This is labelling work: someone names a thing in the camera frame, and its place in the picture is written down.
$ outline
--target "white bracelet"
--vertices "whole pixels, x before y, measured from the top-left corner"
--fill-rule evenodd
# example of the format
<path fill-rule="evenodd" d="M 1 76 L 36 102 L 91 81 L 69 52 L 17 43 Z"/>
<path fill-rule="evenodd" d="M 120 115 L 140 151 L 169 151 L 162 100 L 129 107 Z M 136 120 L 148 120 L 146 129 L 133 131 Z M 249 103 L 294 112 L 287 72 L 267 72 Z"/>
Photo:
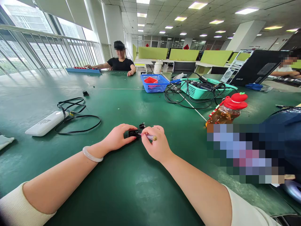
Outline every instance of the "white bracelet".
<path fill-rule="evenodd" d="M 90 147 L 90 146 L 85 146 L 83 147 L 82 149 L 82 152 L 84 153 L 84 155 L 90 159 L 91 161 L 93 162 L 101 162 L 103 160 L 103 158 L 99 159 L 99 158 L 96 158 L 94 157 L 93 155 L 91 155 L 88 151 L 87 151 L 87 148 Z"/>

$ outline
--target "bottle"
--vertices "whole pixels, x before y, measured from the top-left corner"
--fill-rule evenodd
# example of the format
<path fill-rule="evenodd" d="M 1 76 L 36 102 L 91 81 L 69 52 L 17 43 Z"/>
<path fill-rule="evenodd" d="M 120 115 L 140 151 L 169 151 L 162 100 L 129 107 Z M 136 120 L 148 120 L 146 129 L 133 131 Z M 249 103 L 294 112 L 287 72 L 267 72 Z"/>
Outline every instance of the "bottle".
<path fill-rule="evenodd" d="M 232 97 L 226 96 L 209 115 L 206 127 L 207 124 L 231 124 L 240 115 L 240 110 L 248 106 L 245 102 L 247 98 L 245 93 L 235 93 Z"/>

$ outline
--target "white power bank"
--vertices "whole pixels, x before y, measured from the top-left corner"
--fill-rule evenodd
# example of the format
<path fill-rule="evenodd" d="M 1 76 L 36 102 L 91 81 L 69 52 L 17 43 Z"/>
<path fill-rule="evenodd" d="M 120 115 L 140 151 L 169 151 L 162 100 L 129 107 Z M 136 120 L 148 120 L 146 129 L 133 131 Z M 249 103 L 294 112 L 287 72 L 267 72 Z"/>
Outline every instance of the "white power bank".
<path fill-rule="evenodd" d="M 52 130 L 57 124 L 64 120 L 64 114 L 62 111 L 55 111 L 51 115 L 39 121 L 37 124 L 25 131 L 26 134 L 42 137 L 50 130 Z"/>

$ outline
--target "black shirt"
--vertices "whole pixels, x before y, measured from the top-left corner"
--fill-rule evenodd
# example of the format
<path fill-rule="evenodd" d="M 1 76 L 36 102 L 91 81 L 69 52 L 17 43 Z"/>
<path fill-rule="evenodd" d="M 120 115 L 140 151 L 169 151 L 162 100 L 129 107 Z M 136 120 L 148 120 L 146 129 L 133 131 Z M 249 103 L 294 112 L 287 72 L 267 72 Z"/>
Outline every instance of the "black shirt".
<path fill-rule="evenodd" d="M 107 62 L 111 67 L 113 67 L 113 71 L 130 71 L 131 65 L 134 64 L 128 58 L 125 58 L 124 61 L 120 62 L 118 58 L 111 58 Z"/>

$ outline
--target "red bottle cap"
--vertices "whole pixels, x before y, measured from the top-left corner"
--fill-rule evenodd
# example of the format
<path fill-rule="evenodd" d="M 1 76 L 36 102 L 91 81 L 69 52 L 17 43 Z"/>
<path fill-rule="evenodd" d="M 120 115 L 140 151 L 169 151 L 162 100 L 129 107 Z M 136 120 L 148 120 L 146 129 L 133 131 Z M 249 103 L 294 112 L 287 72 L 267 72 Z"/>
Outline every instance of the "red bottle cap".
<path fill-rule="evenodd" d="M 224 106 L 233 110 L 244 109 L 248 106 L 245 100 L 248 98 L 245 93 L 235 93 L 232 97 L 227 97 L 224 100 Z"/>

